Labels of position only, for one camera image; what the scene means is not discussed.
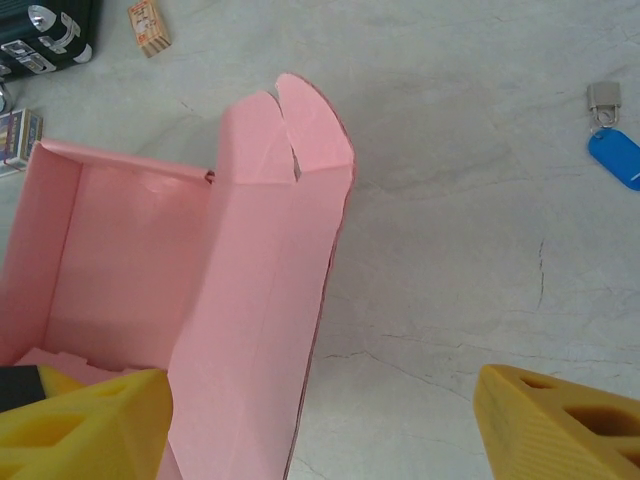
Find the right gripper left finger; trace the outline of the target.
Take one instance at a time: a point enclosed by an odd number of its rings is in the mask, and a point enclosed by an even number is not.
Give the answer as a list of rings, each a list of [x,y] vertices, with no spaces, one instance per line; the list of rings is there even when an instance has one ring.
[[[0,480],[156,480],[172,414],[163,370],[84,385],[49,366],[2,366]]]

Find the pink paper box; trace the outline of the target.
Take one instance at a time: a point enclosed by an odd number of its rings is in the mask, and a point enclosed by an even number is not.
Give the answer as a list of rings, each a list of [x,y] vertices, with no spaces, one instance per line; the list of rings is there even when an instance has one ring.
[[[213,169],[38,142],[0,273],[0,378],[47,364],[113,392],[135,370],[135,476],[286,480],[354,183],[325,96],[282,74],[222,115]]]

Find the purple playing card box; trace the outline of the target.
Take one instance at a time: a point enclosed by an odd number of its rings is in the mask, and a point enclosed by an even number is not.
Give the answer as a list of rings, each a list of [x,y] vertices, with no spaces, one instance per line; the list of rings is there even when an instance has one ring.
[[[43,116],[30,109],[0,115],[0,178],[26,170],[43,125]]]

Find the black briefcase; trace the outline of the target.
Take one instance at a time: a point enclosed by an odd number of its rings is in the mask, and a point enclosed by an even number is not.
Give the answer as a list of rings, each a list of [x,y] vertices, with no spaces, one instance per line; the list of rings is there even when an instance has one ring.
[[[0,79],[89,62],[103,0],[0,0]]]

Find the small printed wooden block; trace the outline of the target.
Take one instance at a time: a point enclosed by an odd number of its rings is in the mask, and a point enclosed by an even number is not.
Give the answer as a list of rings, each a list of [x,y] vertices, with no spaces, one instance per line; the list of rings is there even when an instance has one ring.
[[[128,16],[136,43],[147,58],[166,50],[172,44],[156,0],[139,0],[128,8]]]

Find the silver padlock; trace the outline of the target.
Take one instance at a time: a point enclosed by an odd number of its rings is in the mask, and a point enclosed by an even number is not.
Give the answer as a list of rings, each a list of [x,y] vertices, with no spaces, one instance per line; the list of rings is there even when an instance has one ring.
[[[615,81],[601,81],[587,87],[587,109],[592,125],[598,129],[617,126],[622,105],[621,87]]]

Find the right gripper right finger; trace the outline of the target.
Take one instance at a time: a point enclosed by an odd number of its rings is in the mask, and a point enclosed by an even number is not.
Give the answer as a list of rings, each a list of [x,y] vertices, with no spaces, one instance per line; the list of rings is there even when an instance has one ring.
[[[489,364],[473,408],[494,480],[640,480],[640,400]]]

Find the blue key tag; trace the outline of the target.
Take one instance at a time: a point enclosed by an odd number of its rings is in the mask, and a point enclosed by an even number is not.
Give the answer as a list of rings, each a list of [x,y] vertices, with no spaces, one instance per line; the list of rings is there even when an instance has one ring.
[[[640,192],[640,146],[617,129],[602,129],[591,136],[590,155],[627,188]]]

